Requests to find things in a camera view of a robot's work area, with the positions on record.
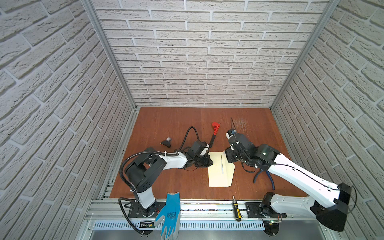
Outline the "white letter with blue border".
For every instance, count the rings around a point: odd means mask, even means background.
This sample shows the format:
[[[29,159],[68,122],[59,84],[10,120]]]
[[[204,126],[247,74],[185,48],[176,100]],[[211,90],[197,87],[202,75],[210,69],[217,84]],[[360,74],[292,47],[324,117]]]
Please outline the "white letter with blue border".
[[[221,155],[221,171],[222,171],[222,175],[223,175],[224,174],[223,155]]]

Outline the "cream yellow envelope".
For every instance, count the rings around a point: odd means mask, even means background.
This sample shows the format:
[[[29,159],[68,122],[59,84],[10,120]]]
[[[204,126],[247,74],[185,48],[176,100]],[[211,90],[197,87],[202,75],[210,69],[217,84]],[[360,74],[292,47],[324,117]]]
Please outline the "cream yellow envelope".
[[[209,187],[230,187],[232,185],[235,165],[229,163],[224,152],[210,152],[213,165],[208,167]]]

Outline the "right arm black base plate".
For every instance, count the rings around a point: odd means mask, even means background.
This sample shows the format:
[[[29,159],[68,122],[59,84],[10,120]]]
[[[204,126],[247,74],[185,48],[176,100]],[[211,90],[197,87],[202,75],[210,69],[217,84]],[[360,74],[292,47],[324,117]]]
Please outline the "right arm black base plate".
[[[248,218],[286,218],[287,214],[279,214],[270,206],[261,202],[246,202],[246,211]]]

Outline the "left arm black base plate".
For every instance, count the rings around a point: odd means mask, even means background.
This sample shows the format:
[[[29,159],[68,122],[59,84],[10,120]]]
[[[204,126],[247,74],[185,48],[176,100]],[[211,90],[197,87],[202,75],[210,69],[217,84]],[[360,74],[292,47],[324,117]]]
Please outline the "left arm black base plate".
[[[129,218],[155,218],[165,204],[165,202],[155,202],[148,209],[144,209],[140,203],[132,202],[128,216]]]

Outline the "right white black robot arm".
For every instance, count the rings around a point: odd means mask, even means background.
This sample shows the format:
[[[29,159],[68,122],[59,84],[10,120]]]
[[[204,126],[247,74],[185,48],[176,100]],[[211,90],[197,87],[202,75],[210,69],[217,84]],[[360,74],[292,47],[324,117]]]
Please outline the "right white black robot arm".
[[[227,133],[228,162],[240,161],[268,174],[279,176],[307,194],[307,197],[282,196],[268,192],[259,206],[259,215],[277,218],[295,214],[315,218],[323,226],[342,232],[345,229],[352,188],[347,184],[326,181],[292,162],[269,145],[256,147],[245,135]]]

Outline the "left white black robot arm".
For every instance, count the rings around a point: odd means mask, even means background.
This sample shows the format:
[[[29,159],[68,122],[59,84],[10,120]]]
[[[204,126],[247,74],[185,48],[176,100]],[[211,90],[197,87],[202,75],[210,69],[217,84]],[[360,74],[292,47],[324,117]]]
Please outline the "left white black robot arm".
[[[123,182],[134,193],[135,201],[149,217],[157,208],[152,185],[162,171],[168,169],[208,168],[213,165],[208,155],[210,146],[201,141],[195,141],[191,147],[174,153],[155,151],[147,148],[145,151],[127,158],[120,166],[119,175]]]

